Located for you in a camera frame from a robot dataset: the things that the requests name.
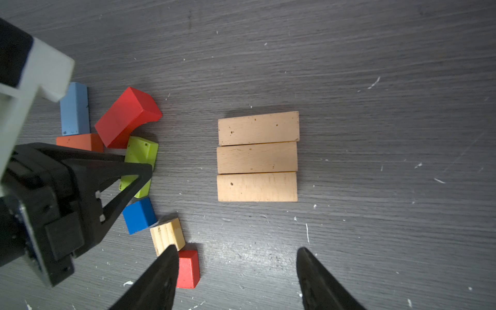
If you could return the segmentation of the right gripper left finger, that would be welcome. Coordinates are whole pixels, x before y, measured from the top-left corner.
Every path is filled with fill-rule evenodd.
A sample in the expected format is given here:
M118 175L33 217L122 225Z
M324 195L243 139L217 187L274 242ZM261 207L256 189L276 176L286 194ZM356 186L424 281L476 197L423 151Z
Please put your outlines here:
M111 309L172 309L179 255L170 245Z

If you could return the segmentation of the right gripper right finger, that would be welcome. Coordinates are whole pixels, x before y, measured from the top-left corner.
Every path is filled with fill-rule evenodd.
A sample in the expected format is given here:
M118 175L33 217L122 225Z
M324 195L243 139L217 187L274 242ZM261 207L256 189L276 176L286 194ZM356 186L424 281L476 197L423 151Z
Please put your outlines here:
M365 310L306 247L297 251L297 275L304 309Z

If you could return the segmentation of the natural wood block 31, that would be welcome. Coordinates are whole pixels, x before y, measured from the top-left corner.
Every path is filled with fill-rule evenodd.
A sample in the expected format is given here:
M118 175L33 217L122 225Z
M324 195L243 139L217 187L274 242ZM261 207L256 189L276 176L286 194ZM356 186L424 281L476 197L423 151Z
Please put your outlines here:
M220 202L297 202L297 173L220 174Z

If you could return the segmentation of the natural wood block 29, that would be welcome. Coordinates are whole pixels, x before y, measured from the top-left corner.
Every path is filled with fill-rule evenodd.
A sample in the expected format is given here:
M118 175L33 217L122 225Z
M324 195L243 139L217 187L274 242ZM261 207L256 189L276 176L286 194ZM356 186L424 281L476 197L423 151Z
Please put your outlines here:
M281 173L298 170L296 142L217 148L218 174Z

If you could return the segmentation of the natural wood block 58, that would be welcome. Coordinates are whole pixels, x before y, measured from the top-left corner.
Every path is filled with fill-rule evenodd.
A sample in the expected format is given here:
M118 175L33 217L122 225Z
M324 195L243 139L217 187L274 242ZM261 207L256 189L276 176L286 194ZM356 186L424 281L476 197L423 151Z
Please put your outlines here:
M220 146L298 142L299 112L279 112L218 120Z

